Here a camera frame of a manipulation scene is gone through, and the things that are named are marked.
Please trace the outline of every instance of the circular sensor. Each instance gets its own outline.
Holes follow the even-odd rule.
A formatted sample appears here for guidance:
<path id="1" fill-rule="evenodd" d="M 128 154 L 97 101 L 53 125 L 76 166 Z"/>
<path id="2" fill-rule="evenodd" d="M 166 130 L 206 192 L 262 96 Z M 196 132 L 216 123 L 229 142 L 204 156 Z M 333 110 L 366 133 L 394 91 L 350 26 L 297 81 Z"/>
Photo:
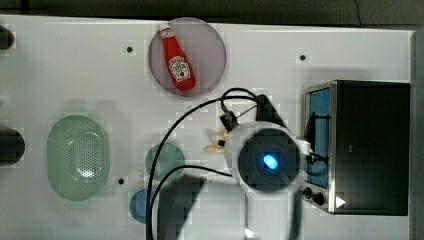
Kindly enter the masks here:
<path id="1" fill-rule="evenodd" d="M 238 168 L 243 181 L 263 192 L 283 189 L 296 177 L 300 153 L 284 131 L 263 129 L 243 146 Z"/>

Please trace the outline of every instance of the bottle cap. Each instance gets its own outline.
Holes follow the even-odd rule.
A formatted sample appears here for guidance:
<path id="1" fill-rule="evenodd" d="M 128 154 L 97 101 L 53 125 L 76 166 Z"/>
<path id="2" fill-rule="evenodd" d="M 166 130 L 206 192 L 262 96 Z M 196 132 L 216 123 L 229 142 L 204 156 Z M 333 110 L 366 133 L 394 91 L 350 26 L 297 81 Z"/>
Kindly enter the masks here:
<path id="1" fill-rule="evenodd" d="M 163 23 L 159 26 L 159 31 L 165 30 L 167 28 L 171 28 L 168 23 Z"/>

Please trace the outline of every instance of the black knob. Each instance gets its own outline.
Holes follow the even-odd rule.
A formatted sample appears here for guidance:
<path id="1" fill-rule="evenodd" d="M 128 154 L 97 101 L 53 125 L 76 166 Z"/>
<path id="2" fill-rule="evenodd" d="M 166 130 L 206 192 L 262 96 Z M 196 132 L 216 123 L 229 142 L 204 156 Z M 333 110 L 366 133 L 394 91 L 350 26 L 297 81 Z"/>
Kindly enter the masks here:
<path id="1" fill-rule="evenodd" d="M 314 201 L 318 205 L 324 204 L 324 195 L 322 193 L 314 193 L 312 194 L 312 201 Z"/>
<path id="2" fill-rule="evenodd" d="M 305 188 L 303 190 L 303 196 L 305 196 L 306 199 L 310 199 L 312 196 L 312 190 L 310 188 Z"/>
<path id="3" fill-rule="evenodd" d="M 15 36 L 8 29 L 0 26 L 0 49 L 8 49 L 15 42 Z"/>

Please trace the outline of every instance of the pink plate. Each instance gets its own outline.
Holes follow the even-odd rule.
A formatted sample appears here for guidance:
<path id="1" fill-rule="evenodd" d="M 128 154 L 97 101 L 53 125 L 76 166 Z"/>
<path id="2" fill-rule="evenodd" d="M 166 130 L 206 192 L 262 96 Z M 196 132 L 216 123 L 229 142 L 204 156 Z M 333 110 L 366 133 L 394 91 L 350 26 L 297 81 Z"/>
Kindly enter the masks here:
<path id="1" fill-rule="evenodd" d="M 227 59 L 221 36 L 211 25 L 196 18 L 174 19 L 169 25 L 191 63 L 196 86 L 186 92 L 174 86 L 166 69 L 159 32 L 153 37 L 149 48 L 149 66 L 156 81 L 169 92 L 184 97 L 212 91 L 224 73 Z"/>

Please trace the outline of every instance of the ketchup label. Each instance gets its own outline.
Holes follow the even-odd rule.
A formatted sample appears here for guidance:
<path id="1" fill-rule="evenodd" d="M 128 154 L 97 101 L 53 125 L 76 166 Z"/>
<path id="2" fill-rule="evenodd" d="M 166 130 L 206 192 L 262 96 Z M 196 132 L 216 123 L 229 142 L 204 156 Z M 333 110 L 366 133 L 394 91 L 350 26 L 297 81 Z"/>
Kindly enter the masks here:
<path id="1" fill-rule="evenodd" d="M 169 69 L 177 82 L 190 78 L 190 67 L 183 57 L 176 56 L 169 60 Z"/>
<path id="2" fill-rule="evenodd" d="M 167 28 L 167 29 L 160 31 L 160 36 L 162 38 L 173 37 L 174 33 L 172 32 L 172 30 L 170 28 Z"/>

